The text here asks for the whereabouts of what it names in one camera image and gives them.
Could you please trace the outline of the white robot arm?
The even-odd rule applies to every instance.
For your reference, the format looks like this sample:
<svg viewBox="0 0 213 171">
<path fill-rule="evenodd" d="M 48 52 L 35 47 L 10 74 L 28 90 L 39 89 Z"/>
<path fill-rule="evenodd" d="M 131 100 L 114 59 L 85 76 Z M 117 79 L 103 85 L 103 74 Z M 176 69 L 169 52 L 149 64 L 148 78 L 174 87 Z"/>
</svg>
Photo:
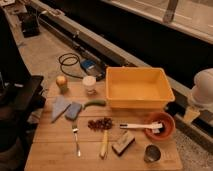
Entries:
<svg viewBox="0 0 213 171">
<path fill-rule="evenodd" d="M 189 124 L 194 121 L 202 111 L 213 112 L 213 68 L 204 69 L 194 76 L 194 86 L 187 97 L 183 120 Z"/>
</svg>

